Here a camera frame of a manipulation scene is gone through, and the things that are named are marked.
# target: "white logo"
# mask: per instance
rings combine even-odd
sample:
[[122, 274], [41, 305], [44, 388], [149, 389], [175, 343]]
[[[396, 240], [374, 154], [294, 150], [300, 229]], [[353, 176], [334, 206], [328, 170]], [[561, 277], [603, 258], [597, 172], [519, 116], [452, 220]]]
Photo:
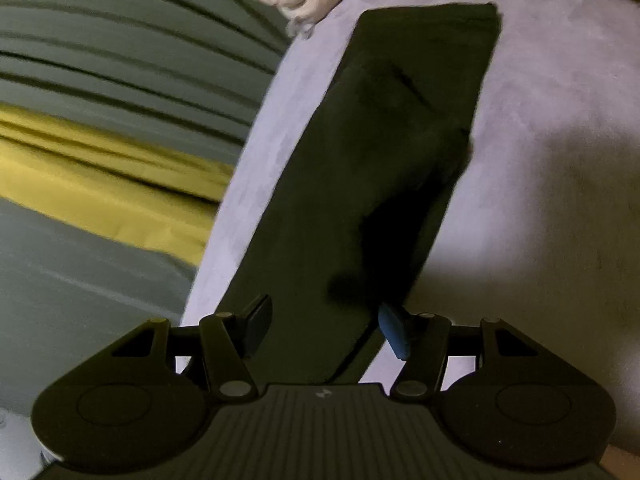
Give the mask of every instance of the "white logo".
[[331, 397], [334, 393], [331, 390], [327, 390], [323, 388], [321, 392], [316, 392], [316, 397], [320, 397], [321, 399], [327, 399]]

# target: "folded dark green cloth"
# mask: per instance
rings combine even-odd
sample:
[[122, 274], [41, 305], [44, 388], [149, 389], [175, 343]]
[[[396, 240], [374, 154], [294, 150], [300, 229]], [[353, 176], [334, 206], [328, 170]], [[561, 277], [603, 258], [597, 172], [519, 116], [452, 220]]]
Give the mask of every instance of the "folded dark green cloth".
[[361, 16], [218, 307], [272, 297], [258, 384], [357, 382], [375, 357], [378, 307], [404, 301], [464, 167], [499, 29], [493, 5]]

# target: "gray curtain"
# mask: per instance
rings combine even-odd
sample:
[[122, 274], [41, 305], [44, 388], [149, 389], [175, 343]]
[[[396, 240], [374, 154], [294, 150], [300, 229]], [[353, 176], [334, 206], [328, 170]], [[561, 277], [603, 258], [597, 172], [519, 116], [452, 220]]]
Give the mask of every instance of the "gray curtain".
[[[0, 102], [235, 163], [285, 22], [250, 0], [0, 0]], [[0, 406], [149, 317], [178, 324], [195, 269], [0, 199]]]

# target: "yellow fabric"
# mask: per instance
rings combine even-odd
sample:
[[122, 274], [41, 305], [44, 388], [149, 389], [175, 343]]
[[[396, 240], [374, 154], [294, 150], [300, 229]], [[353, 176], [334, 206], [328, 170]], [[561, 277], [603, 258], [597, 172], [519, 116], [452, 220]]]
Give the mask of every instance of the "yellow fabric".
[[195, 266], [231, 174], [228, 164], [0, 105], [0, 196]]

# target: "silver screw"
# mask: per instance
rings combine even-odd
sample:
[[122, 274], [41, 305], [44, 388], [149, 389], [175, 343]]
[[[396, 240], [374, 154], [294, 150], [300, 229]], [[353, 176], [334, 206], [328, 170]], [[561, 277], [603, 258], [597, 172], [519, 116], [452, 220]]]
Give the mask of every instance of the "silver screw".
[[244, 397], [251, 392], [251, 385], [245, 381], [227, 381], [220, 386], [220, 393], [227, 397]]
[[402, 381], [396, 386], [396, 393], [403, 397], [420, 397], [427, 392], [427, 386], [420, 381]]

